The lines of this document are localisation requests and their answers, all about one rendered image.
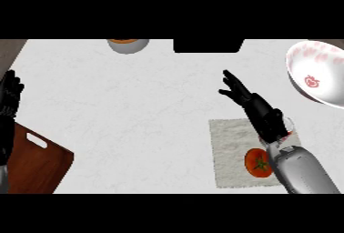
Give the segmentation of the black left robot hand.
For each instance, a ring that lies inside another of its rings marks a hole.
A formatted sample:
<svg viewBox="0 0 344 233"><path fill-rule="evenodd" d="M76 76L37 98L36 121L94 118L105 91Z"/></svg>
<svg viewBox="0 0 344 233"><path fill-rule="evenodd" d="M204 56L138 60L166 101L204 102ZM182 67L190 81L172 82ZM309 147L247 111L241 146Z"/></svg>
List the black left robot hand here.
<svg viewBox="0 0 344 233"><path fill-rule="evenodd" d="M24 84L9 70L0 80L0 166L8 163L15 138L15 117L21 103Z"/></svg>

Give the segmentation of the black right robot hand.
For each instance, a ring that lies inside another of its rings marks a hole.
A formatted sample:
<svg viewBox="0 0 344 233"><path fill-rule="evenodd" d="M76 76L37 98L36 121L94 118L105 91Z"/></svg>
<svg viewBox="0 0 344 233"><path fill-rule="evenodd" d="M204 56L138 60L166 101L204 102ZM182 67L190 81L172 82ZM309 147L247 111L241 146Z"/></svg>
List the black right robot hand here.
<svg viewBox="0 0 344 233"><path fill-rule="evenodd" d="M266 143L280 141L290 133L284 123L284 114L274 108L257 93L252 93L229 70L223 71L223 83L231 88L219 93L229 97L244 108L250 123Z"/></svg>

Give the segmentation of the pale grey placemat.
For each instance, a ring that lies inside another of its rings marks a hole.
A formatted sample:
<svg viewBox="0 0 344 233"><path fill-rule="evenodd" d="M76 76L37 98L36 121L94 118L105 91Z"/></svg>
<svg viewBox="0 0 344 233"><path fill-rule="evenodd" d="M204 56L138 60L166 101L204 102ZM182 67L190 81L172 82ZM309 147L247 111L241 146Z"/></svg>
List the pale grey placemat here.
<svg viewBox="0 0 344 233"><path fill-rule="evenodd" d="M212 119L210 136L219 188L280 186L275 175L254 177L246 167L250 149L265 149L260 136L247 118Z"/></svg>

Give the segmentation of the red tomato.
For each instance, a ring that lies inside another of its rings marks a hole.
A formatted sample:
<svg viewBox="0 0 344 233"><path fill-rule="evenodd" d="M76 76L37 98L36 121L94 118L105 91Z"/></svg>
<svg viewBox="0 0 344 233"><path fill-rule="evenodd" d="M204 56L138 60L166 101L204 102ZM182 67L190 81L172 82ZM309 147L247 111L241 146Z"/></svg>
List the red tomato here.
<svg viewBox="0 0 344 233"><path fill-rule="evenodd" d="M263 149L252 148L246 155L246 168L253 177L268 178L274 174L269 156Z"/></svg>

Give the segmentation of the white bowl with red print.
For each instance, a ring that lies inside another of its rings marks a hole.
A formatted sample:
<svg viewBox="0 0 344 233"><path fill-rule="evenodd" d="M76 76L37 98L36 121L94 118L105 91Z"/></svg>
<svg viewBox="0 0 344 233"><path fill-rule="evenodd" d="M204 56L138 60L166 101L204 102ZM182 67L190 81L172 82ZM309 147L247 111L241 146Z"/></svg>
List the white bowl with red print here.
<svg viewBox="0 0 344 233"><path fill-rule="evenodd" d="M308 97L344 109L344 49L322 41L302 41L288 49L285 65Z"/></svg>

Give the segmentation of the brown wooden cutting board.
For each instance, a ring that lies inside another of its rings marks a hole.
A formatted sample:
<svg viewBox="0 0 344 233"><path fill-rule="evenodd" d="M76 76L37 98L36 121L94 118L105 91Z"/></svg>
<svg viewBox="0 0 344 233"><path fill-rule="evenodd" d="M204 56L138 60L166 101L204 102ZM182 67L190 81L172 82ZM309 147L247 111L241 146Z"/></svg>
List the brown wooden cutting board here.
<svg viewBox="0 0 344 233"><path fill-rule="evenodd" d="M9 194L52 194L74 161L74 153L37 132L15 124L8 161Z"/></svg>

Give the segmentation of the black appliance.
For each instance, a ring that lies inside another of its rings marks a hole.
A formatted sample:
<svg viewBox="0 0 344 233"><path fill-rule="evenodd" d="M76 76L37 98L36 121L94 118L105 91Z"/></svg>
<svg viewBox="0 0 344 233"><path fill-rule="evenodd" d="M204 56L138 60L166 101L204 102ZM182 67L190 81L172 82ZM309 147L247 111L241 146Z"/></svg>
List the black appliance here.
<svg viewBox="0 0 344 233"><path fill-rule="evenodd" d="M173 51L182 54L197 53L237 53L244 44L244 39L175 39Z"/></svg>

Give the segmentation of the grey cup with orange top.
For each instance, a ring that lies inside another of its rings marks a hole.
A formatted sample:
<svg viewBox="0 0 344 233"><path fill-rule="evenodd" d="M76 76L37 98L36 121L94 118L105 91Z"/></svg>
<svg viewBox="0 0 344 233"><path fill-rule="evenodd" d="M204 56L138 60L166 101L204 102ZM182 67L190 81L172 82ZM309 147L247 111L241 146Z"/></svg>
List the grey cup with orange top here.
<svg viewBox="0 0 344 233"><path fill-rule="evenodd" d="M148 46L150 40L148 39L138 39L135 41L129 40L110 40L108 44L113 50L119 54L130 55L141 52L145 47Z"/></svg>

